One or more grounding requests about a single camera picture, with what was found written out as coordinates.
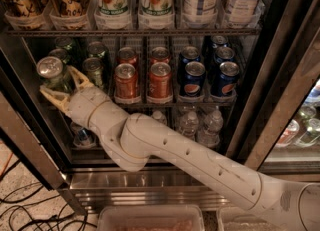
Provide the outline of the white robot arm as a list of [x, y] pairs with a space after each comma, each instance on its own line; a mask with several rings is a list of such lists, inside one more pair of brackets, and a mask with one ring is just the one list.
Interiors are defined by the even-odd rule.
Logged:
[[73, 94], [42, 85], [40, 92], [78, 125], [92, 131], [108, 156], [129, 172], [157, 156], [234, 205], [287, 231], [320, 231], [320, 185], [281, 180], [241, 165], [168, 126], [129, 114], [76, 68]]

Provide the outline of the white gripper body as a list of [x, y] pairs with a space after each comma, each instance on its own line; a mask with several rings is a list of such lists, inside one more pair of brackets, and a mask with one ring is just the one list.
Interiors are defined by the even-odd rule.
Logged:
[[66, 115], [78, 125], [88, 128], [94, 111], [109, 100], [109, 96], [95, 86], [84, 88], [70, 98]]

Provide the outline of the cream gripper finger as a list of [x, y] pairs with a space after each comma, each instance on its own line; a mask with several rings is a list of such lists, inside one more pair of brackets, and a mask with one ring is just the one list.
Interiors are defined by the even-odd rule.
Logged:
[[70, 102], [70, 95], [68, 93], [51, 90], [45, 85], [40, 86], [40, 92], [58, 110], [63, 113], [68, 111], [68, 105]]
[[86, 75], [76, 69], [74, 66], [69, 65], [68, 71], [75, 83], [77, 90], [83, 90], [85, 88], [93, 87], [94, 84], [88, 79]]

